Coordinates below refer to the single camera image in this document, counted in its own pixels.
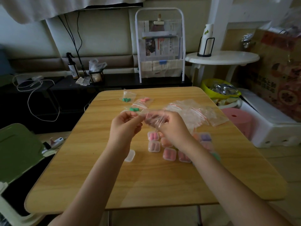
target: white cable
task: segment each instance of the white cable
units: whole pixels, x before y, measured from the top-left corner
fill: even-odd
[[[18,85],[15,85],[14,80],[15,80],[16,76],[13,77],[12,81],[13,81],[14,86],[17,88],[17,90],[20,91],[20,92],[31,91],[31,93],[30,93],[30,95],[29,95],[29,97],[28,97],[28,99],[27,99],[27,106],[28,106],[29,112],[30,112],[34,117],[38,118],[39,120],[41,120],[41,121],[47,121],[47,120],[43,120],[43,119],[37,117],[35,114],[32,113],[32,111],[30,110],[30,107],[29,107],[29,99],[30,99],[30,96],[32,95],[32,93],[33,93],[35,90],[39,89],[39,88],[42,86],[43,81],[52,81],[54,85],[55,85],[55,82],[54,82],[53,80],[51,80],[51,79],[44,79],[44,80],[40,80],[40,81],[36,81],[36,82],[33,81],[33,80],[25,80],[24,82],[33,81],[33,83],[30,84],[30,85],[28,85],[28,86],[19,86],[19,85],[22,84],[23,82],[20,83],[20,84],[18,84]],[[29,89],[29,90],[19,90],[19,88],[32,87],[32,86],[35,85],[36,83],[40,83],[40,85],[37,86],[36,88]],[[58,107],[58,116],[59,116],[59,115],[60,115],[60,107]]]

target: hand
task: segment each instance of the hand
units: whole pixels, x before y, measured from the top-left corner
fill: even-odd
[[[132,111],[119,114],[112,120],[108,147],[120,151],[124,158],[130,151],[132,138],[141,131],[144,118]]]
[[[165,123],[158,126],[158,117],[164,117]],[[145,117],[145,123],[157,128],[171,143],[185,153],[189,141],[195,141],[188,131],[182,117],[177,112],[167,110],[151,111]]]

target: pink stool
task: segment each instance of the pink stool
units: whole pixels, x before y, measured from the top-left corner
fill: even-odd
[[[251,134],[252,116],[237,108],[222,109],[232,123],[249,139]]]

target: yellow bowl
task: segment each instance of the yellow bowl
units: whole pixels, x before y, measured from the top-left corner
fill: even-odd
[[[212,90],[210,90],[208,87],[212,86],[213,83],[226,83],[226,84],[230,84],[224,80],[221,79],[216,79],[216,78],[212,78],[212,79],[205,79],[202,81],[201,83],[201,89],[205,92],[205,94],[207,94],[212,100],[214,99],[227,99],[227,98],[238,98],[241,93],[238,91],[237,95],[223,95],[223,94],[219,94],[217,92],[214,92]]]

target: power cord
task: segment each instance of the power cord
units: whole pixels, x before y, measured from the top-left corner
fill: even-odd
[[[80,47],[79,47],[79,49],[80,49],[81,46],[82,46],[82,38],[81,38],[81,36],[80,36],[80,34],[79,34],[79,27],[78,27],[79,13],[80,13],[80,11],[78,11],[78,14],[77,14],[77,33],[78,33],[79,38],[80,38],[80,40],[81,40],[81,45],[80,45]],[[67,30],[67,32],[68,32],[68,34],[69,34],[69,36],[70,36],[70,38],[71,38],[71,40],[72,40],[72,42],[73,42],[73,45],[74,45],[74,47],[75,47],[75,51],[76,51],[76,53],[77,53],[79,62],[80,62],[80,64],[81,64],[82,71],[84,72],[85,76],[87,76],[87,72],[86,72],[85,69],[84,69],[84,65],[82,64],[82,61],[81,61],[81,58],[80,58],[80,55],[79,55],[79,49],[77,50],[77,47],[76,47],[76,44],[75,44],[75,39],[74,39],[73,34],[72,34],[72,31],[71,31],[71,29],[70,29],[70,27],[69,27],[69,24],[68,24],[68,20],[67,20],[66,14],[64,14],[64,17],[65,17],[65,20],[66,20],[66,23],[67,23],[67,26],[68,26],[68,29],[69,29],[69,30],[68,30],[67,27],[65,26],[65,24],[64,24],[63,20],[61,19],[61,17],[58,16],[58,18],[59,18],[60,21],[62,22],[63,26],[64,26],[65,29]]]
[[[53,80],[51,80],[51,79],[44,79],[44,80],[39,80],[39,81],[25,80],[24,82],[33,82],[33,83],[31,83],[31,84],[28,85],[28,86],[20,86],[20,84],[22,84],[22,83],[24,83],[24,82],[22,82],[22,83],[20,83],[20,84],[18,84],[18,85],[15,84],[15,79],[16,79],[16,77],[17,77],[17,76],[20,76],[20,75],[30,75],[30,74],[18,74],[18,75],[16,75],[16,76],[13,76],[13,79],[12,79],[13,85],[14,85],[14,86],[17,88],[17,90],[20,91],[20,92],[28,92],[28,91],[31,91],[31,93],[30,93],[30,95],[28,96],[28,99],[27,99],[27,106],[28,106],[29,112],[30,112],[34,117],[38,118],[39,120],[41,120],[41,121],[47,121],[47,120],[43,120],[43,119],[37,117],[35,114],[32,113],[32,111],[31,111],[31,109],[30,109],[30,107],[29,107],[29,99],[30,99],[30,96],[32,95],[32,93],[33,93],[34,91],[36,91],[37,89],[41,88],[41,86],[42,86],[42,84],[43,84],[43,81],[52,81],[54,85],[55,85],[55,82],[54,82]],[[40,85],[38,85],[37,87],[35,87],[35,88],[33,88],[33,89],[20,90],[20,89],[25,88],[25,87],[33,87],[35,84],[38,84],[38,83],[39,83]],[[60,115],[60,107],[58,107],[58,116],[59,116],[59,115]]]

